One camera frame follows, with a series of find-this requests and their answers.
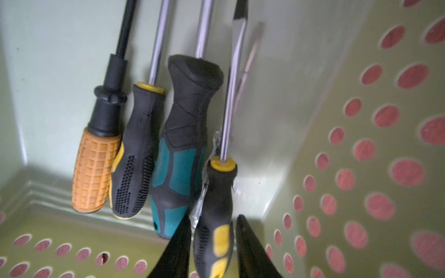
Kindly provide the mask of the black yellow short screwdriver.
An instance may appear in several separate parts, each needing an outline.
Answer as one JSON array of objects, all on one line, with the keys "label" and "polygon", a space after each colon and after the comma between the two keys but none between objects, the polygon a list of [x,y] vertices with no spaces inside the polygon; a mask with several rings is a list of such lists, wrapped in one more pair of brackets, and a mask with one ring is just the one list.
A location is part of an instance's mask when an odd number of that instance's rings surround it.
[{"label": "black yellow short screwdriver", "polygon": [[229,69],[220,153],[207,164],[208,186],[194,232],[194,261],[202,278],[221,278],[234,248],[232,186],[237,164],[229,157],[229,139],[238,91],[238,74],[248,25],[248,1],[238,0],[232,21],[232,53]]}]

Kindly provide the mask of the teal and grey screwdriver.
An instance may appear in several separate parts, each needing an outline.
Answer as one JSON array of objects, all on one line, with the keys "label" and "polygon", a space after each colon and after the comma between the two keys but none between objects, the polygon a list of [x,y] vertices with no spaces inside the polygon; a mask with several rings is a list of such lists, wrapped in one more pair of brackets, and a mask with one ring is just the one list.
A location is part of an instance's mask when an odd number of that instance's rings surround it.
[{"label": "teal and grey screwdriver", "polygon": [[213,7],[213,1],[202,2],[195,54],[175,54],[168,59],[173,104],[161,131],[154,176],[149,185],[153,225],[157,235],[164,239],[175,234],[202,188],[207,109],[224,81],[220,66],[205,60]]}]

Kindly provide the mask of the orange handled screwdriver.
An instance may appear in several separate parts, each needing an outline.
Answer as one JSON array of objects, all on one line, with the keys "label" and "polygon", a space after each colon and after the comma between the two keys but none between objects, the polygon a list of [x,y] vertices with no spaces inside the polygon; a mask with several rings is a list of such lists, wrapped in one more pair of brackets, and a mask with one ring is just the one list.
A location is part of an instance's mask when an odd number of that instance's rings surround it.
[{"label": "orange handled screwdriver", "polygon": [[117,49],[110,55],[103,84],[94,89],[96,101],[82,133],[73,175],[72,207],[79,213],[98,211],[108,198],[111,166],[122,140],[125,56],[136,7],[137,1],[126,1]]}]

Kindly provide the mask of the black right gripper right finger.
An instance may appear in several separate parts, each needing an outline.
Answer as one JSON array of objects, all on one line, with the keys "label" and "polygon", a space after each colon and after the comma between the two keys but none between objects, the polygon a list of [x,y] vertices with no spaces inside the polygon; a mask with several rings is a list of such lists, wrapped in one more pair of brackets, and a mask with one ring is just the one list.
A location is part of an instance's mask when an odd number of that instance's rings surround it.
[{"label": "black right gripper right finger", "polygon": [[237,217],[235,235],[240,278],[282,277],[242,214]]}]

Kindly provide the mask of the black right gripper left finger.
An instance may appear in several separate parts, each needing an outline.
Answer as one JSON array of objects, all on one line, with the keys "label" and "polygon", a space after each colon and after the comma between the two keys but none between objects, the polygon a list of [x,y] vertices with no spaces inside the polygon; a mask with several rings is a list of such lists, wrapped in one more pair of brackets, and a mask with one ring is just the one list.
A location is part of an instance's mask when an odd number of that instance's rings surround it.
[{"label": "black right gripper left finger", "polygon": [[191,223],[185,215],[147,278],[188,278],[190,249]]}]

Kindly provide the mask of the clear tester screwdriver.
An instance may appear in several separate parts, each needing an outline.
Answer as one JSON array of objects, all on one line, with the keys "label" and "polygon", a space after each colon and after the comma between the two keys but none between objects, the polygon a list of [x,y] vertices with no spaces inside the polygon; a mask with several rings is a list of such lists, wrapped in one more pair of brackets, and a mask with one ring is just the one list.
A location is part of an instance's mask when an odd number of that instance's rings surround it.
[{"label": "clear tester screwdriver", "polygon": [[[243,97],[243,95],[245,93],[245,88],[246,88],[246,83],[247,83],[249,71],[251,69],[252,63],[254,61],[256,53],[257,53],[257,51],[259,49],[259,46],[261,44],[261,41],[263,39],[264,29],[265,29],[265,23],[264,22],[258,22],[258,24],[256,25],[256,28],[254,30],[254,33],[252,35],[249,57],[246,60],[246,64],[245,64],[244,70],[242,71],[241,74],[239,74],[239,79],[238,79],[238,84],[237,84],[237,91],[236,91],[236,95],[235,95],[236,98],[235,98],[235,104],[234,104],[234,111],[233,111],[233,114],[232,114],[232,121],[231,121],[232,125],[234,124],[234,120],[235,120],[236,114],[238,112],[238,106],[239,106],[240,100],[242,99],[242,97]],[[218,130],[218,131],[216,131],[214,133],[212,153],[207,158],[205,164],[207,164],[207,162],[209,162],[215,156],[219,156],[220,155],[220,151],[221,151],[221,132],[222,132],[222,128],[220,128],[220,130]],[[208,175],[207,175],[206,166],[202,170],[202,181],[203,181],[203,187],[202,187],[202,191],[201,191],[200,197],[199,197],[199,199],[198,199],[198,201],[197,201],[197,203],[196,203],[196,205],[195,205],[195,207],[194,207],[194,209],[193,209],[193,211],[191,213],[191,216],[190,216],[190,221],[191,221],[192,228],[196,228],[197,227],[200,215],[202,213],[203,202],[204,202],[205,195],[206,195],[207,188],[208,188],[209,179],[208,179]]]}]

